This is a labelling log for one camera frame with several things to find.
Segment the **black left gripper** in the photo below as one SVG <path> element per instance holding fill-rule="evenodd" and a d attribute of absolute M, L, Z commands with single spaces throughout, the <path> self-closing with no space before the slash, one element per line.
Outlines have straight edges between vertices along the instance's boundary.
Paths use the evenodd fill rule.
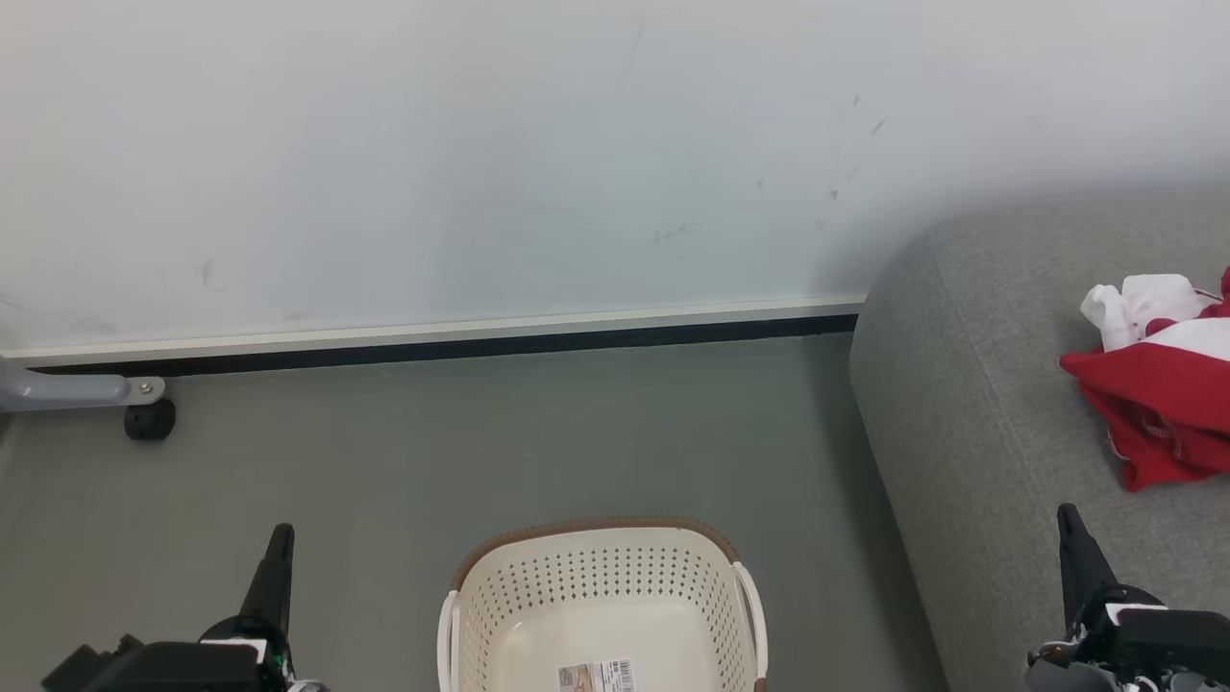
<path fill-rule="evenodd" d="M 197 642 L 79 647 L 41 680 L 42 692 L 288 692 L 295 531 L 278 524 L 240 613 Z"/>

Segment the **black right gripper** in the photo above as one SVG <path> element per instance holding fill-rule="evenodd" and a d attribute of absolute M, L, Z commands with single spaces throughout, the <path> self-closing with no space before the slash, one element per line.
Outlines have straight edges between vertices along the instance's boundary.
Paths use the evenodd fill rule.
<path fill-rule="evenodd" d="M 1121 585 L 1076 505 L 1057 526 L 1065 635 L 1030 651 L 1028 692 L 1230 692 L 1230 617 Z"/>

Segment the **red shorts with white stitching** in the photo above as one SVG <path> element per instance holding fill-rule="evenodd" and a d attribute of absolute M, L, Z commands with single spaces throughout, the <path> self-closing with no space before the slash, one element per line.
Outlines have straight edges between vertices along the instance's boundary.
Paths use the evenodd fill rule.
<path fill-rule="evenodd" d="M 1230 476 L 1230 428 L 1199 428 L 1149 408 L 1125 407 L 1109 413 L 1107 438 L 1121 458 L 1125 490 Z"/>

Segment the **red jersey with white stripes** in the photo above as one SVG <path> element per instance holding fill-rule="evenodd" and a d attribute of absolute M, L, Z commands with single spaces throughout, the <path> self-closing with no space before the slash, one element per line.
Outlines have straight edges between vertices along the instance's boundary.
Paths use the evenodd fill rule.
<path fill-rule="evenodd" d="M 1144 340 L 1116 352 L 1075 352 L 1060 358 L 1060 368 L 1113 403 L 1199 428 L 1230 428 L 1230 267 L 1213 294 L 1224 304 L 1212 315 L 1172 324 L 1156 320 Z"/>

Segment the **white garment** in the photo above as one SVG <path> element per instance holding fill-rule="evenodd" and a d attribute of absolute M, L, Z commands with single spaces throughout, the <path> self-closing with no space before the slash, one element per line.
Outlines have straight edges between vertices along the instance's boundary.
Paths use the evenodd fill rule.
<path fill-rule="evenodd" d="M 1224 299 L 1196 288 L 1180 273 L 1138 273 L 1121 286 L 1096 284 L 1080 312 L 1101 334 L 1103 352 L 1116 352 L 1150 336 L 1149 324 L 1199 318 L 1221 309 Z"/>

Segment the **grey fabric sofa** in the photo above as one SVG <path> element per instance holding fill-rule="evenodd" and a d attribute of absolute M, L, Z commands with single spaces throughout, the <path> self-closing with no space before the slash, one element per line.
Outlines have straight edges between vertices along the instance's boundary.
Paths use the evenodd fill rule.
<path fill-rule="evenodd" d="M 1230 479 L 1129 492 L 1059 360 L 1096 284 L 1230 265 L 1230 188 L 1033 202 L 942 222 L 875 281 L 849 372 L 950 692 L 1025 692 L 1063 634 L 1057 508 L 1117 576 L 1230 616 Z"/>

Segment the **black caster wheel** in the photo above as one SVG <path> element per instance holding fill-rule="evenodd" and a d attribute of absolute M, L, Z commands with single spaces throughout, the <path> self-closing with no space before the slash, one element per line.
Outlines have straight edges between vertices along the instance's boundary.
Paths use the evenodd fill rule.
<path fill-rule="evenodd" d="M 177 408 L 172 399 L 157 399 L 151 404 L 128 406 L 124 415 L 124 433 L 137 442 L 162 442 L 172 433 L 177 422 Z"/>

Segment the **grey metal stand leg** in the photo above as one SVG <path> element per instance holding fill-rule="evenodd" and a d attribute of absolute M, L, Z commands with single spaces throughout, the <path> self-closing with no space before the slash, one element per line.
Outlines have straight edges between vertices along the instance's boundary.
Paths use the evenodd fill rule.
<path fill-rule="evenodd" d="M 166 395 L 159 377 L 125 379 L 119 374 L 47 374 L 0 358 L 0 411 L 82 411 L 150 406 Z"/>

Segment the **cream perforated plastic laundry basket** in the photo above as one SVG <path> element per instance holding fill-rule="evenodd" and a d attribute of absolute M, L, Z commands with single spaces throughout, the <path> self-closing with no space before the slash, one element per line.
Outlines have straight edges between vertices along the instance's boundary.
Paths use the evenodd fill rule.
<path fill-rule="evenodd" d="M 763 601 L 736 547 L 690 517 L 509 531 L 458 565 L 439 692 L 558 692 L 558 667 L 629 658 L 637 692 L 769 692 Z"/>

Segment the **white barcode label sticker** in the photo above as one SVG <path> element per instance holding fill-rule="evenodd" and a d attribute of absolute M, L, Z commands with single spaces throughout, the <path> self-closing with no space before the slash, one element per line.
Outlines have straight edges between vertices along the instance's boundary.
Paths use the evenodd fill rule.
<path fill-rule="evenodd" d="M 577 664 L 557 670 L 558 692 L 637 692 L 629 658 Z"/>

